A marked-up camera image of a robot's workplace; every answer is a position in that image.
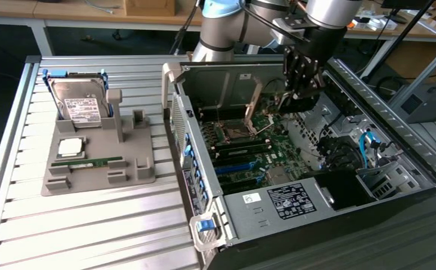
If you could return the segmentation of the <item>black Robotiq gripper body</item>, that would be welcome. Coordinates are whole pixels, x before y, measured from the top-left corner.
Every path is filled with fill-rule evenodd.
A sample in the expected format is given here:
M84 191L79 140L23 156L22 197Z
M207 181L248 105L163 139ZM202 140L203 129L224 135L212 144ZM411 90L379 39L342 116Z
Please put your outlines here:
M330 29L322 26L314 26L303 28L303 30L303 37L288 46L296 48L300 56L307 56L319 60L324 67L342 39L344 38L347 27Z

